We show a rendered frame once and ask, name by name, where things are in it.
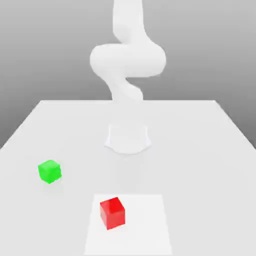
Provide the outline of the small green cube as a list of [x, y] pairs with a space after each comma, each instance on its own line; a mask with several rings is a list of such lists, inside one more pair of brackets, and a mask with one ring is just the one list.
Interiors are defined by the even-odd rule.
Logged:
[[47, 160], [38, 165], [40, 178], [48, 184], [62, 177], [61, 166], [54, 160]]

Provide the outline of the small red cube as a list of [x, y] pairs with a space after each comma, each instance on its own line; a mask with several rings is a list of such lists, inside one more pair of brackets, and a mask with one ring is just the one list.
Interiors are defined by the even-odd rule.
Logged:
[[126, 212], [118, 197], [99, 203], [100, 217], [107, 230], [122, 226], [126, 223]]

